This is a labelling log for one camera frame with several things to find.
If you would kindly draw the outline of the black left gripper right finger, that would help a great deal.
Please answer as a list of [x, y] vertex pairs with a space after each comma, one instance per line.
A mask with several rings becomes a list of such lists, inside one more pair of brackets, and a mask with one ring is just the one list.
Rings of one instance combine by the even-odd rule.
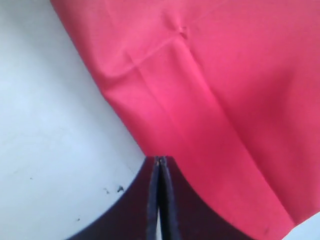
[[250, 240], [195, 192], [172, 157], [159, 157], [158, 206], [163, 240]]

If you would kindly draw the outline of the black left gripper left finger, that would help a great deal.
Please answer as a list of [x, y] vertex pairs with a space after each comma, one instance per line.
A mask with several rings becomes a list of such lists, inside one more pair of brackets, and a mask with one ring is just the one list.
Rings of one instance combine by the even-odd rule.
[[146, 157], [131, 185], [101, 217], [71, 240], [155, 240], [160, 159]]

